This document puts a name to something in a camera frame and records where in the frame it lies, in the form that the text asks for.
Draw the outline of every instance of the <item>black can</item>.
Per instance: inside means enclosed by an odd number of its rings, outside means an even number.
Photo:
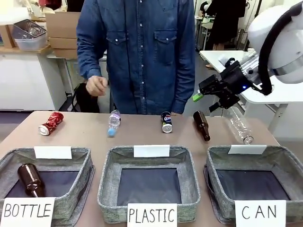
[[[162,131],[164,133],[171,133],[172,132],[172,122],[171,122],[170,112],[163,112],[161,114],[161,120],[162,120]]]

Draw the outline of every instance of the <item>blue bottle cap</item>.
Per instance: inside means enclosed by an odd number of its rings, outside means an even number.
[[[116,130],[115,129],[108,129],[107,131],[107,135],[110,137],[114,137],[116,134]]]

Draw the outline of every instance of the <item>red can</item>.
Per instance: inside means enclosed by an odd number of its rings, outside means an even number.
[[[48,118],[45,124],[39,126],[39,132],[43,136],[50,135],[55,128],[63,121],[63,114],[60,112],[53,112],[51,116]]]

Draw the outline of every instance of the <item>can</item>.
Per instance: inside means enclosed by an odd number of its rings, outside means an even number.
[[[163,112],[161,114],[161,120],[162,120],[162,131],[164,133],[171,133],[172,132],[172,122],[171,122],[170,112]]]
[[[55,128],[63,121],[63,114],[60,112],[53,112],[48,118],[47,122],[40,125],[38,130],[41,135],[48,136],[50,135]]]

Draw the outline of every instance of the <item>shirt cuff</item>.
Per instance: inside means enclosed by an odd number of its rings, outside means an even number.
[[[176,114],[183,114],[186,102],[175,100],[171,111]]]
[[[99,76],[101,77],[101,71],[98,69],[91,69],[87,74],[87,79],[91,78],[92,76]]]

